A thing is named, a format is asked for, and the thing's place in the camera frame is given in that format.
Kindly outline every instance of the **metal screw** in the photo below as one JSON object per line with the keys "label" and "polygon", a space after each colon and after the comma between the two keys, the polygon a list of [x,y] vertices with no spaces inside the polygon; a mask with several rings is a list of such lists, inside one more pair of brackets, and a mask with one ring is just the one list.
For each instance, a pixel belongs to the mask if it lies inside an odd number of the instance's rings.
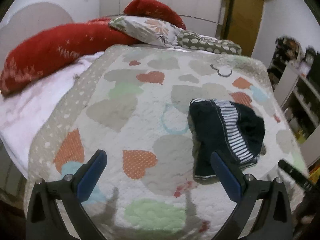
{"label": "metal screw", "polygon": [[276,182],[281,184],[283,182],[283,180],[280,177],[276,177]]}
{"label": "metal screw", "polygon": [[64,176],[64,180],[70,181],[72,179],[72,177],[73,177],[72,174],[67,174],[66,176]]}
{"label": "metal screw", "polygon": [[254,180],[254,176],[252,174],[248,173],[248,174],[245,175],[245,179],[248,180],[248,181],[251,181],[251,180]]}
{"label": "metal screw", "polygon": [[38,179],[36,179],[36,184],[41,184],[42,183],[42,178],[38,178]]}

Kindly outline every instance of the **red pillow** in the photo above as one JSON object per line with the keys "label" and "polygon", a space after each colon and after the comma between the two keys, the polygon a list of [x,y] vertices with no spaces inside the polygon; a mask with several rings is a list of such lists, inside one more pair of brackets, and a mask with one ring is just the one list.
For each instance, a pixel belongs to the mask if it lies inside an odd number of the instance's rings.
{"label": "red pillow", "polygon": [[30,82],[48,76],[82,55],[104,51],[114,44],[139,43],[110,28],[109,20],[60,25],[23,41],[4,62],[0,77],[2,95],[22,90]]}
{"label": "red pillow", "polygon": [[158,18],[186,29],[181,17],[169,6],[157,0],[133,0],[123,11],[127,15]]}

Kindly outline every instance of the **wooden door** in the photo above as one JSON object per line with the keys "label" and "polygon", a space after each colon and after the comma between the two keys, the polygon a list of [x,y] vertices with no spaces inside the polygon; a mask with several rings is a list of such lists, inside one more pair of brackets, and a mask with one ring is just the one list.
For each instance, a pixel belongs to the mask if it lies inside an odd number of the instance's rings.
{"label": "wooden door", "polygon": [[256,43],[264,0],[234,0],[226,27],[227,40],[239,44],[242,55],[251,56]]}

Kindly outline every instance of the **quilt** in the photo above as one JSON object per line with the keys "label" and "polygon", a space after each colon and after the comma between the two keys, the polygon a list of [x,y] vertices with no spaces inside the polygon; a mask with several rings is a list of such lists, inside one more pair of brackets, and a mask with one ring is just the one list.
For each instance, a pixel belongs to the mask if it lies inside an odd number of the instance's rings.
{"label": "quilt", "polygon": [[[263,117],[262,151],[244,174],[281,176],[294,208],[301,191],[277,163],[284,158],[300,171],[306,167],[260,61],[115,45],[75,80],[34,138],[25,212],[37,178],[62,179],[102,149],[108,164],[82,205],[107,239],[212,239],[236,204],[217,178],[194,178],[199,143],[188,115],[193,98],[231,100]],[[259,204],[243,234],[258,211]]]}

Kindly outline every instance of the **green pillow with white dots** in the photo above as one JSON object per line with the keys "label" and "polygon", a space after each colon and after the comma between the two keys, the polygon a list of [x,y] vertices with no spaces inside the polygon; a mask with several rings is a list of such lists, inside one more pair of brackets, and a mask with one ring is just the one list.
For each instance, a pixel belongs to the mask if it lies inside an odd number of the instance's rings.
{"label": "green pillow with white dots", "polygon": [[199,35],[192,31],[181,31],[178,35],[178,45],[185,49],[199,49],[215,54],[241,55],[241,47],[229,40],[218,40],[213,37]]}

